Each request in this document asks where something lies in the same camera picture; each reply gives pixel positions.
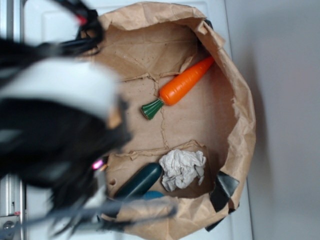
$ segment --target silver metal bar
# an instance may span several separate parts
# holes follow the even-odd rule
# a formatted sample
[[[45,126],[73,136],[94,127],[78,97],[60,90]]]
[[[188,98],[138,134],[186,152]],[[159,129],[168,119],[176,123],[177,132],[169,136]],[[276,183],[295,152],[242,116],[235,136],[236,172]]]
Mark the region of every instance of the silver metal bar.
[[[18,216],[18,219],[19,219],[20,223],[24,223],[24,221],[26,219],[25,185],[18,177],[16,177],[14,188],[16,189],[16,193],[18,193],[14,197],[14,210],[18,210],[18,211],[15,211],[14,214]],[[20,238],[18,238],[18,239],[21,239],[21,240],[25,240],[26,239],[25,238],[26,231],[24,229],[21,229],[18,234],[20,236]]]
[[[15,214],[13,180],[13,176],[8,174],[0,182],[0,217]]]
[[[12,3],[10,0],[0,0],[0,37],[3,39],[10,38]]]
[[[12,34],[13,34],[13,40],[18,43],[23,41],[23,35],[24,35],[23,33],[24,3],[25,3],[25,0],[13,0]]]

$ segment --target blue object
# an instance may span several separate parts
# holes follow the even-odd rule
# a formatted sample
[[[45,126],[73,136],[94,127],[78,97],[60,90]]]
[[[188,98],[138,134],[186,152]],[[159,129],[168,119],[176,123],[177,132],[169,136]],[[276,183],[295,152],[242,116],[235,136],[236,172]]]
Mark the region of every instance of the blue object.
[[[158,191],[147,191],[143,196],[142,199],[143,200],[151,200],[151,199],[157,199],[157,198],[161,198],[164,197],[165,195],[163,195],[161,192]]]

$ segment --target gray wall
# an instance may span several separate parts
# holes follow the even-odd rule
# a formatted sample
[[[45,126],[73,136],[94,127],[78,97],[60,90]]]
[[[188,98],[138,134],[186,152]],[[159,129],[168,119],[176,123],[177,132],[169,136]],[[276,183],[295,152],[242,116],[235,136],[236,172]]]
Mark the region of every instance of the gray wall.
[[[255,240],[320,238],[320,0],[225,0],[255,102]]]

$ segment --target white tissue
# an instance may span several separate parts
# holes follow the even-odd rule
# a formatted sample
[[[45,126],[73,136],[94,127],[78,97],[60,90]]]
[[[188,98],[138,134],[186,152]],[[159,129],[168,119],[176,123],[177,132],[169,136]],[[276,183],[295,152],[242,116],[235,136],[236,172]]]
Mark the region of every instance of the white tissue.
[[[176,188],[185,189],[195,177],[199,178],[198,185],[200,185],[205,178],[205,163],[206,157],[202,151],[176,149],[168,152],[159,160],[164,171],[162,178],[164,188],[168,192]]]

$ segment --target crumpled paper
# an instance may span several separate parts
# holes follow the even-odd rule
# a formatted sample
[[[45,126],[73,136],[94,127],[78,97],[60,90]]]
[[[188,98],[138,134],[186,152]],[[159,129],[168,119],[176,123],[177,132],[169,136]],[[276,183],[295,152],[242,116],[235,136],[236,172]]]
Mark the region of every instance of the crumpled paper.
[[[185,189],[198,177],[200,186],[205,178],[206,157],[201,151],[190,152],[175,149],[160,158],[159,164],[164,171],[162,185],[168,192],[176,188]]]
[[[248,175],[256,141],[252,95],[246,81],[223,49],[225,41],[204,19],[205,16],[194,7],[158,2],[139,2],[99,17],[105,29],[105,41],[98,46],[100,53],[92,56],[91,60],[114,67],[123,76],[120,93],[129,102],[126,116],[133,135],[132,141],[123,148],[124,154],[112,154],[109,158],[109,161],[112,160],[107,169],[110,196],[141,166],[157,162],[161,155],[176,146],[177,149],[183,149],[184,143],[196,140],[207,149],[208,165],[204,169],[205,180],[201,186],[193,181],[187,188],[173,192],[167,192],[160,181],[152,186],[150,190],[162,191],[167,195],[165,198],[177,203],[178,212],[172,218],[124,229],[126,233],[145,239],[180,239],[223,219],[229,214],[229,209],[239,207]],[[144,33],[160,33],[161,26],[171,26],[179,31],[167,31],[164,28],[162,34]],[[181,54],[166,51],[162,55],[162,50],[159,50],[157,62],[150,65],[144,62],[148,61],[146,56],[153,56],[150,52],[152,48],[146,47],[145,43],[161,40],[165,45],[166,39],[172,41],[175,38],[181,41],[181,33],[185,31],[184,34],[189,34],[189,30],[201,42],[197,44],[196,55],[194,48],[189,51],[184,45],[186,48]],[[130,42],[130,34],[137,42]],[[194,44],[191,35],[186,35],[190,46]],[[111,53],[108,39],[112,40],[111,46],[119,48],[121,45],[116,43],[124,43],[126,48]],[[108,48],[108,54],[103,53],[104,48]],[[126,60],[124,53],[130,53],[130,61]],[[141,105],[157,97],[159,88],[172,78],[169,75],[183,71],[189,63],[192,65],[208,55],[212,55],[216,63],[195,87],[177,104],[162,107],[160,114],[152,121],[145,119],[140,112]],[[218,171],[238,180],[239,185],[228,204],[216,212],[210,202],[210,193]],[[166,211],[166,208],[160,209],[159,214]],[[154,212],[149,208],[132,206],[130,211],[121,210],[117,221],[134,221],[150,214]]]

